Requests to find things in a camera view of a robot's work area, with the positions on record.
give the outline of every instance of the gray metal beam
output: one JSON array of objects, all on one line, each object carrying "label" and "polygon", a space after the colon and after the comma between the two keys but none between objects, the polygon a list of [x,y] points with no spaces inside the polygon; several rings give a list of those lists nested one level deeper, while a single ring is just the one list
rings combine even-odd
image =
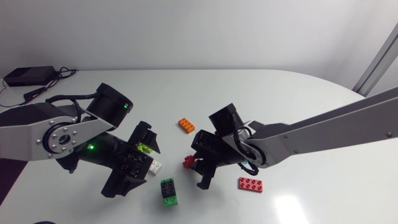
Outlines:
[{"label": "gray metal beam", "polygon": [[398,23],[383,44],[353,91],[367,96],[398,56]]}]

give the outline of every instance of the white table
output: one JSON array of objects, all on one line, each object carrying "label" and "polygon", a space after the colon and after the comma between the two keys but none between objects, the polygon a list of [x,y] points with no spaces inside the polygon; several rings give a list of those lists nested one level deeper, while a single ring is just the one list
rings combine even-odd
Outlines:
[{"label": "white table", "polygon": [[[1,223],[398,223],[396,139],[297,155],[260,170],[263,193],[238,189],[251,177],[237,165],[218,168],[210,189],[182,167],[195,133],[177,125],[186,117],[197,130],[214,131],[208,116],[234,103],[244,121],[294,123],[362,99],[319,78],[275,70],[137,70],[78,72],[35,102],[58,94],[93,93],[101,82],[134,103],[111,134],[127,140],[140,120],[158,134],[163,163],[158,176],[126,197],[101,195],[111,170],[80,161],[74,174],[55,160],[29,162],[0,206]],[[2,104],[19,103],[35,87],[12,88]],[[82,107],[89,104],[80,101]],[[173,177],[178,205],[164,207],[160,181]]]}]

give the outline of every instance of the black box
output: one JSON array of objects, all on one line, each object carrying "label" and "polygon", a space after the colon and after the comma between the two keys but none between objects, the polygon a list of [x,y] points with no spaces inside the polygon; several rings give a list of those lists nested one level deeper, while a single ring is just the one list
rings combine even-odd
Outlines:
[{"label": "black box", "polygon": [[47,85],[56,75],[53,66],[17,68],[4,81],[9,86]]}]

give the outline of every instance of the orange lego brick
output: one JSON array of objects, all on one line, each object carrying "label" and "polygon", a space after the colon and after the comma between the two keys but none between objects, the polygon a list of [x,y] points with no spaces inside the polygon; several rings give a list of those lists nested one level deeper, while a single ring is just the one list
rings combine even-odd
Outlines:
[{"label": "orange lego brick", "polygon": [[192,131],[195,130],[194,125],[189,122],[189,120],[182,118],[181,120],[178,121],[178,125],[187,133],[191,133]]}]

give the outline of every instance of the lime green lego brick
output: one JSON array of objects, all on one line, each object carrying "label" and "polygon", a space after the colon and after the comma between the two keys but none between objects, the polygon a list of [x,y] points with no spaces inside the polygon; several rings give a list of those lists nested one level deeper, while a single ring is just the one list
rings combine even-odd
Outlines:
[{"label": "lime green lego brick", "polygon": [[140,150],[141,152],[146,152],[148,154],[152,152],[152,149],[150,147],[144,145],[143,143],[140,143],[137,146],[137,149]]},{"label": "lime green lego brick", "polygon": [[142,149],[142,146],[141,146],[141,145],[138,145],[138,146],[137,146],[137,149],[140,150],[141,152],[144,152],[144,150]]},{"label": "lime green lego brick", "polygon": [[164,204],[165,207],[178,205],[177,196],[171,196],[171,197],[168,197],[168,198],[164,198],[163,199],[163,204]]},{"label": "lime green lego brick", "polygon": [[164,179],[164,180],[160,181],[160,183],[168,182],[168,181],[171,181],[171,180],[173,180],[173,178]]}]

